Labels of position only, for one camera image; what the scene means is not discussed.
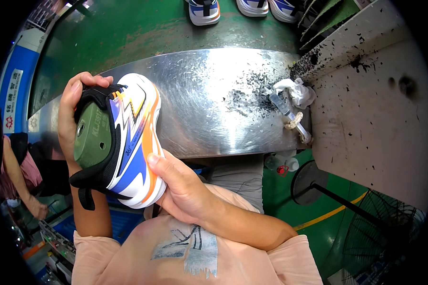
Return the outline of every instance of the sneaker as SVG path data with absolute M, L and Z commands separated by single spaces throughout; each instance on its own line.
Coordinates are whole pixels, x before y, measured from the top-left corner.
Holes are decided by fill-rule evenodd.
M 217 0 L 186 0 L 190 20 L 195 26 L 216 24 L 220 18 Z
M 243 15 L 249 17 L 264 17 L 268 14 L 267 0 L 236 0 Z
M 146 161 L 151 152 L 164 155 L 155 131 L 159 91 L 146 77 L 126 74 L 116 85 L 84 90 L 75 111 L 76 121 L 91 101 L 109 116 L 111 149 L 102 162 L 70 177 L 70 183 L 80 188 L 82 206 L 95 209 L 91 189 L 117 198 L 130 208 L 154 203 L 166 189 L 166 183 L 149 169 Z
M 298 21 L 296 4 L 291 4 L 291 0 L 268 0 L 271 13 L 281 22 L 296 23 Z

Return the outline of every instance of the pink shirt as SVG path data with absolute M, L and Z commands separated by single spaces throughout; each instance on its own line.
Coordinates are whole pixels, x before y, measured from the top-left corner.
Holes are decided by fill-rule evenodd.
M 219 198 L 258 212 L 238 194 L 207 186 Z M 182 223 L 164 210 L 139 224 L 122 246 L 76 231 L 74 244 L 74 285 L 322 284 L 305 235 L 266 252 Z
M 11 140 L 8 136 L 4 135 L 3 140 L 7 140 L 11 145 Z M 41 181 L 43 181 L 40 171 L 36 167 L 36 164 L 28 151 L 22 164 L 20 165 L 20 169 L 29 192 L 37 187 Z M 16 199 L 16 188 L 8 174 L 5 172 L 3 161 L 0 174 L 0 198 Z

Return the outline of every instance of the green floor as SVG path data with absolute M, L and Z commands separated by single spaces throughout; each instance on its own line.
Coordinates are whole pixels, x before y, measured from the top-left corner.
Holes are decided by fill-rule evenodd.
M 305 150 L 295 157 L 300 166 L 314 159 L 311 149 Z M 277 217 L 296 227 L 341 206 L 325 195 L 322 195 L 309 206 L 298 205 L 290 197 L 290 184 L 293 176 L 294 172 L 289 172 L 285 177 L 281 177 L 277 172 L 267 168 L 263 170 L 263 209 L 265 214 Z M 329 176 L 327 189 L 348 201 L 357 199 L 368 190 L 364 186 L 332 174 Z M 341 269 L 342 246 L 352 217 L 353 212 L 344 209 L 316 224 L 297 231 L 299 234 L 308 236 L 309 246 L 322 278 L 330 277 Z
M 65 15 L 47 40 L 35 72 L 29 115 L 60 95 L 66 82 L 80 71 L 101 73 L 135 60 L 161 53 L 221 47 L 269 49 L 297 53 L 300 43 L 295 25 L 240 14 L 235 0 L 219 1 L 217 25 L 195 27 L 184 0 L 96 0 L 88 13 Z M 311 150 L 297 155 L 302 165 Z M 292 226 L 318 218 L 340 206 L 321 197 L 310 206 L 290 200 L 292 174 L 280 177 L 264 170 L 265 212 Z M 328 189 L 352 201 L 367 189 L 330 176 Z M 352 213 L 342 210 L 298 232 L 309 237 L 310 247 L 323 278 L 340 269 L 342 244 Z

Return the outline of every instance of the white cloth rag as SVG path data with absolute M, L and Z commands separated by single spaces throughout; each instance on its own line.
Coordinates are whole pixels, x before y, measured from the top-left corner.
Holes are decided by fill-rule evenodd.
M 281 92 L 288 88 L 288 93 L 292 98 L 292 105 L 302 110 L 311 105 L 315 100 L 315 91 L 303 85 L 301 78 L 297 78 L 294 82 L 290 79 L 284 79 L 273 85 L 277 92 Z

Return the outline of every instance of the yellow floor line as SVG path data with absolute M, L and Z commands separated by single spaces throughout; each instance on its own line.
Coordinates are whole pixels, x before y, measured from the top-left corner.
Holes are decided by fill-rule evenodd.
M 361 199 L 363 199 L 363 197 L 365 197 L 365 195 L 366 195 L 366 193 L 367 193 L 367 192 L 368 192 L 368 191 L 366 191 L 366 192 L 365 192 L 365 193 L 363 193 L 360 197 L 358 197 L 358 198 L 356 198 L 355 200 L 353 200 L 353 201 L 352 201 L 352 203 L 354 203 L 354 204 L 358 203 Z M 318 217 L 318 218 L 315 218 L 314 220 L 311 220 L 311 221 L 309 221 L 309 222 L 306 222 L 306 223 L 303 223 L 303 224 L 298 225 L 298 226 L 296 226 L 296 227 L 293 227 L 293 229 L 294 229 L 295 231 L 298 231 L 298 230 L 301 230 L 301 229 L 303 229 L 303 228 L 307 228 L 307 227 L 309 227 L 309 226 L 311 226 L 311 225 L 313 225 L 313 224 L 315 224 L 315 223 L 318 223 L 318 222 L 320 222 L 320 221 L 323 221 L 323 220 L 325 220 L 325 219 L 327 219 L 327 218 L 331 217 L 332 215 L 335 215 L 335 214 L 337 214 L 337 213 L 341 212 L 341 211 L 342 211 L 342 210 L 344 210 L 344 209 L 345 209 L 345 206 L 341 206 L 341 207 L 339 207 L 339 208 L 337 208 L 337 209 L 332 210 L 331 212 L 328 212 L 328 213 L 326 213 L 326 214 L 324 214 L 324 215 L 322 215 L 322 216 L 320 216 L 320 217 Z

